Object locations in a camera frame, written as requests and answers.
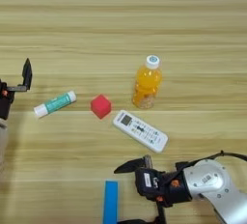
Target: glue stick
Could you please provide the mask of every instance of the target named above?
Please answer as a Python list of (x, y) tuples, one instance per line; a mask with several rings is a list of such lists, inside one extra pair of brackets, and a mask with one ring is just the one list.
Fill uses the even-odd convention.
[(76, 101), (76, 95), (74, 91), (69, 91), (61, 96), (58, 96), (50, 101), (47, 101), (35, 107), (34, 108), (35, 114), (38, 118), (41, 118), (75, 101)]

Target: plastic bottle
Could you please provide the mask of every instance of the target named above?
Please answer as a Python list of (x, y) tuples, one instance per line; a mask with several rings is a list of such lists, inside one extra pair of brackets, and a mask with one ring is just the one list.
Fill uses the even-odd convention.
[(151, 55), (147, 57), (146, 64), (137, 71), (133, 103), (139, 108), (148, 109), (154, 104), (162, 80), (159, 65), (159, 58)]
[(41, 118), (75, 101), (76, 101), (76, 95), (74, 91), (69, 91), (61, 96), (58, 96), (48, 102), (45, 102), (44, 104), (35, 107), (34, 110), (36, 116), (38, 118)]

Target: orange sticker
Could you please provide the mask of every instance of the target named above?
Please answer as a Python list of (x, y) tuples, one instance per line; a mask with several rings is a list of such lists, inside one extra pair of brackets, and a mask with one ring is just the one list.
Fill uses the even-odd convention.
[(171, 185), (172, 185), (173, 187), (175, 187), (175, 188), (180, 187), (180, 183), (179, 183), (178, 180), (172, 181), (172, 182), (171, 182)]

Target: bottle cap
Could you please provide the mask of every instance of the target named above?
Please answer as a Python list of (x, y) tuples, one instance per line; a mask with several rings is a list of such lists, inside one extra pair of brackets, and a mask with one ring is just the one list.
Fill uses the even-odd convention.
[(47, 111), (44, 104), (41, 104), (41, 105), (35, 107), (34, 110), (35, 110), (35, 114), (38, 118), (41, 118), (41, 117), (48, 114), (48, 111)]
[(147, 57), (146, 66), (149, 69), (155, 70), (159, 67), (159, 62), (160, 60), (157, 56), (150, 55)]

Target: bottle label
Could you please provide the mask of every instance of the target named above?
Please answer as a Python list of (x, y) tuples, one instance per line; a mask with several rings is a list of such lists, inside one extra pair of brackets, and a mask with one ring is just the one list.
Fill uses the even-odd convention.
[(46, 102), (44, 105), (48, 113), (52, 113), (68, 104), (71, 104), (71, 99), (69, 94), (64, 94)]

